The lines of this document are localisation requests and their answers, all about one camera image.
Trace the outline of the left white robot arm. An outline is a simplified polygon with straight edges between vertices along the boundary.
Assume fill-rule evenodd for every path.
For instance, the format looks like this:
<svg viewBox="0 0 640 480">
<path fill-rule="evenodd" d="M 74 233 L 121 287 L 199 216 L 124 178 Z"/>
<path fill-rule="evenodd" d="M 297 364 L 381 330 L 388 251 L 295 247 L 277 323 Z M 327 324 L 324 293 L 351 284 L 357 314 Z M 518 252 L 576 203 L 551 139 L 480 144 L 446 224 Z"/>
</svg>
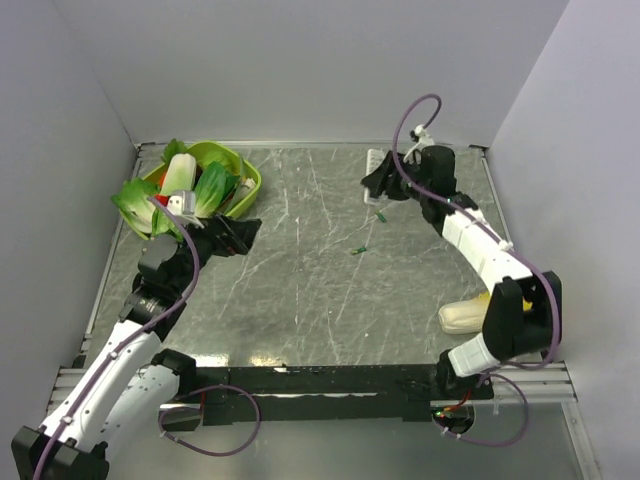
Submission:
<svg viewBox="0 0 640 480">
<path fill-rule="evenodd" d="M 216 215 L 183 240 L 147 242 L 138 274 L 103 349 L 66 399 L 11 450 L 22 479 L 104 479 L 117 439 L 167 400 L 184 402 L 198 387 L 195 360 L 163 349 L 213 256 L 247 254 L 262 223 Z"/>
</svg>

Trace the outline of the beige remote control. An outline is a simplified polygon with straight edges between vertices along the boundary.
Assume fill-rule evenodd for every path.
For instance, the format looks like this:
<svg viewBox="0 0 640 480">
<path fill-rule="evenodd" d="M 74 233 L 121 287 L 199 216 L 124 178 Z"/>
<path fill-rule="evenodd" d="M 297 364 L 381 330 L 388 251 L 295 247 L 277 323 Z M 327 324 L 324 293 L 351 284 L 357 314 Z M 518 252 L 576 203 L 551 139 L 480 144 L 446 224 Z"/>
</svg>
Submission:
<svg viewBox="0 0 640 480">
<path fill-rule="evenodd" d="M 369 149 L 366 154 L 366 167 L 365 175 L 368 176 L 373 173 L 384 161 L 386 153 L 380 149 Z M 381 203 L 380 198 L 374 198 L 371 196 L 370 189 L 364 188 L 363 200 L 366 205 L 378 206 Z"/>
</svg>

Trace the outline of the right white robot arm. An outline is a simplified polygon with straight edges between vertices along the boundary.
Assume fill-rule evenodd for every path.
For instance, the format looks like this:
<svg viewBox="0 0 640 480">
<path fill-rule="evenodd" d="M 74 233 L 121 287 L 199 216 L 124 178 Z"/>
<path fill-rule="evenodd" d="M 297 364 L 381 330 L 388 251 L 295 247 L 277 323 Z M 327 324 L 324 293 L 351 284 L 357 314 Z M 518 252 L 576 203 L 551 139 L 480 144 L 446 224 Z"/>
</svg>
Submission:
<svg viewBox="0 0 640 480">
<path fill-rule="evenodd" d="M 534 352 L 554 354 L 562 338 L 559 277 L 518 259 L 480 207 L 457 188 L 452 149 L 431 145 L 406 155 L 371 149 L 361 181 L 368 199 L 415 200 L 436 233 L 467 260 L 489 293 L 480 330 L 443 352 L 438 390 L 459 398 L 481 374 Z"/>
</svg>

